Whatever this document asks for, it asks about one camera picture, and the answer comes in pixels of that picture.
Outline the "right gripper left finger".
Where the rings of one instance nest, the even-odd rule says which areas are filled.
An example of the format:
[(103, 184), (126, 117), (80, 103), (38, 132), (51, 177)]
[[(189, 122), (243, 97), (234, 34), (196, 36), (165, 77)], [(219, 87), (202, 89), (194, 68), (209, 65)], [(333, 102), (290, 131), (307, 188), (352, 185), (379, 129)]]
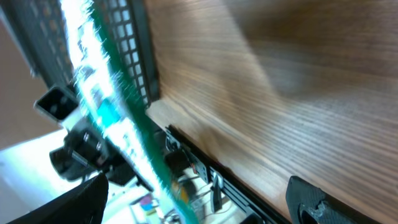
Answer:
[(108, 190), (108, 179), (100, 173), (9, 224), (101, 224)]

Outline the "grey plastic mesh basket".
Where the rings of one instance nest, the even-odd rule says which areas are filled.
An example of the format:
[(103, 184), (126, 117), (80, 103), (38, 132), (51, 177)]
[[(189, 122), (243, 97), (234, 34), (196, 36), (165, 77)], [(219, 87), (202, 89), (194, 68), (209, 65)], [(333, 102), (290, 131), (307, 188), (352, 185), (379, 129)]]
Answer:
[[(159, 82), (143, 1), (95, 1), (144, 104), (159, 99)], [(65, 23), (58, 0), (3, 0), (1, 17), (33, 77), (47, 87), (72, 82)]]

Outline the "green 3M gloves packet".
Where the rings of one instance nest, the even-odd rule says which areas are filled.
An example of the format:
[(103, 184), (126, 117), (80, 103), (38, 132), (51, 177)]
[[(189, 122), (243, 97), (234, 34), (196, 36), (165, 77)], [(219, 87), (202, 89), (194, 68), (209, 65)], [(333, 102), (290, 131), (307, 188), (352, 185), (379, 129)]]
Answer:
[(75, 86), (84, 114), (149, 185), (165, 194), (185, 223), (199, 219), (165, 163), (146, 107), (93, 1), (61, 1)]

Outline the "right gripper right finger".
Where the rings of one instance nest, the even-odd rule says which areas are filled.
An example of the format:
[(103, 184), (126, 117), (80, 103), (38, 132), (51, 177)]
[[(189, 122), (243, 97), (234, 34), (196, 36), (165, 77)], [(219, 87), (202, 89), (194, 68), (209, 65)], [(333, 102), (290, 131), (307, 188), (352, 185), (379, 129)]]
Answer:
[(289, 179), (285, 199), (293, 223), (379, 223), (295, 175)]

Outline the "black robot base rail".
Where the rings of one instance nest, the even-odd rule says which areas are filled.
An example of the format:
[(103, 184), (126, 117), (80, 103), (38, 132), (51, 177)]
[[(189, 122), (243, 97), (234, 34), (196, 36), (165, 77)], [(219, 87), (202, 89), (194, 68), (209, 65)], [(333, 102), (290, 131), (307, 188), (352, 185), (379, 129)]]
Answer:
[(245, 214), (243, 223), (290, 223), (271, 205), (246, 187), (226, 167), (222, 166), (172, 125), (165, 129), (165, 146), (170, 152), (166, 163), (174, 173), (190, 168), (205, 183), (211, 184), (210, 205), (215, 213), (222, 209), (221, 196), (227, 196)]

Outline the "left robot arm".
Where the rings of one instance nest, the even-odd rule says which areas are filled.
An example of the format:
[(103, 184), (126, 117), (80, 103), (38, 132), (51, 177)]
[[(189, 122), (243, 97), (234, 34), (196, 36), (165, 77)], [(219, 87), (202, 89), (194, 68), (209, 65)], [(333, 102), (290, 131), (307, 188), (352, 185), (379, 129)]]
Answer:
[(114, 184), (125, 186), (137, 178), (138, 184), (146, 190), (154, 190), (116, 146), (88, 129), (69, 131), (63, 146), (51, 151), (49, 158), (56, 173), (70, 182), (86, 180), (92, 173), (102, 172)]

